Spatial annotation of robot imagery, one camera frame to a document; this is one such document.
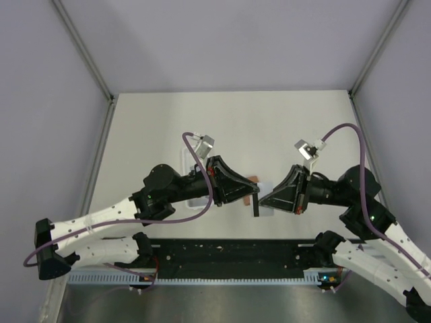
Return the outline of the tan leather card holder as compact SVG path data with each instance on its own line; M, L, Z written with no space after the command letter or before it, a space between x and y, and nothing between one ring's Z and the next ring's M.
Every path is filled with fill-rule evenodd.
M259 177L257 175L250 175L246 179L253 183L252 188L248 188L247 195L242 198L244 206L248 207L252 203L252 195L255 193L255 189L259 183Z

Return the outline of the silver card with black stripe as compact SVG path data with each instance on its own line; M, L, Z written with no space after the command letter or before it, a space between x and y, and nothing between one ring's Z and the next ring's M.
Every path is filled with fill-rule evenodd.
M265 199L273 191L272 182L257 182L258 192L251 196L252 216L254 218L274 216L274 208L267 206Z

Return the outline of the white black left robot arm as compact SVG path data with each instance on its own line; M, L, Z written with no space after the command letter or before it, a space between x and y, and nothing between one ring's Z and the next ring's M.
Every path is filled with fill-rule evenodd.
M256 183L234 172L218 155L187 175L159 164L143 184L141 190L101 211L67 221L37 221L34 245L39 279L56 279L76 268L106 263L127 271L143 268L153 257L143 229L171 224L175 203L205 197L210 205L221 207L259 192Z

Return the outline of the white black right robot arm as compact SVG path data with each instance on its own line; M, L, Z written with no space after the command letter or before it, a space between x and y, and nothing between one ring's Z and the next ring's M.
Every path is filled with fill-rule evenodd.
M259 205L302 214L310 204L345 207L340 221L366 245L383 255L377 260L332 231L320 233L314 258L322 266L336 265L360 275L396 299L415 322L430 321L430 257L406 234L395 216L376 196L381 186L372 172L359 166L330 180L304 166L288 175Z

